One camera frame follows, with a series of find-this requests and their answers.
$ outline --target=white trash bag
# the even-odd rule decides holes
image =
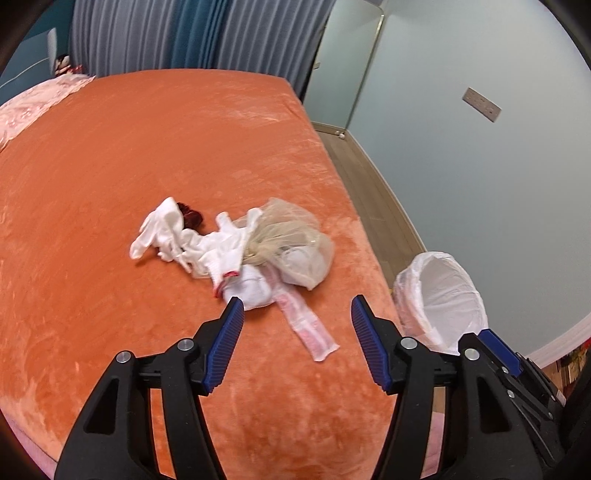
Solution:
[[[462,335],[488,328],[480,294],[449,254],[417,255],[396,277],[393,295],[404,334],[435,352],[459,355]]]

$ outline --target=orange bedsheet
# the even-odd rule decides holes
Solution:
[[[0,154],[0,408],[53,458],[114,354],[163,352],[217,318],[209,280],[129,245],[167,196],[242,216],[280,197],[313,212],[336,244],[304,296],[341,348],[314,363],[276,306],[246,314],[224,383],[203,400],[235,479],[366,480],[392,398],[371,380],[350,301],[397,321],[337,172],[287,82],[216,70],[95,80]],[[156,415],[158,456],[172,475]]]

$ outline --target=orange blanket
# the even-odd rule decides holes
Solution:
[[[95,80],[0,154],[0,408],[58,458],[113,356],[163,352],[217,318],[209,280],[152,252],[128,257],[167,196],[242,216],[269,197],[313,212],[332,270],[304,292],[341,348],[321,363],[276,306],[246,314],[224,383],[203,400],[235,479],[366,480],[393,400],[373,384],[350,320],[354,295],[397,320],[388,287],[322,143],[289,85],[270,76],[160,70]],[[163,473],[172,475],[161,415]]]

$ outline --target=curtain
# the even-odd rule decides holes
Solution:
[[[335,0],[230,0],[214,68],[287,79],[301,95]]]
[[[76,0],[73,65],[99,77],[170,65],[180,0]]]
[[[180,0],[172,68],[211,68],[228,0]]]

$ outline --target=white baseboard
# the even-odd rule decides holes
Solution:
[[[589,338],[591,338],[591,313],[548,345],[530,353],[528,357],[538,367],[544,368],[572,352]]]

